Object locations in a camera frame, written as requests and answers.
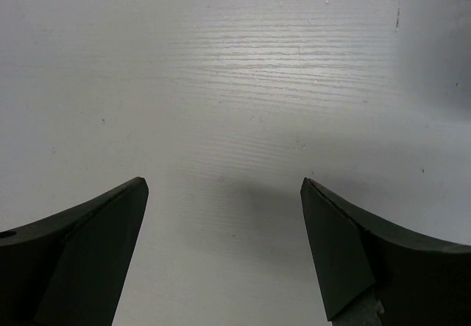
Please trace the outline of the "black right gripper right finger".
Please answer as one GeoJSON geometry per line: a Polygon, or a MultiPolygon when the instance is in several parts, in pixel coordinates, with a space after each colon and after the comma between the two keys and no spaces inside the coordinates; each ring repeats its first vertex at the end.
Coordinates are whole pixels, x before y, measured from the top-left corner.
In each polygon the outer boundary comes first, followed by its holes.
{"type": "Polygon", "coordinates": [[[468,325],[470,247],[416,233],[306,178],[302,212],[333,325],[468,325]]]}

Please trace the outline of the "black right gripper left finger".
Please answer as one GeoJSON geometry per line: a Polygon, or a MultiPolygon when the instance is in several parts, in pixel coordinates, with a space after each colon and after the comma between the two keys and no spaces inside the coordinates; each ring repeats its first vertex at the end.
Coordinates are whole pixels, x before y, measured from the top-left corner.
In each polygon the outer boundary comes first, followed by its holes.
{"type": "Polygon", "coordinates": [[[1,324],[111,325],[147,200],[136,177],[1,232],[1,324]]]}

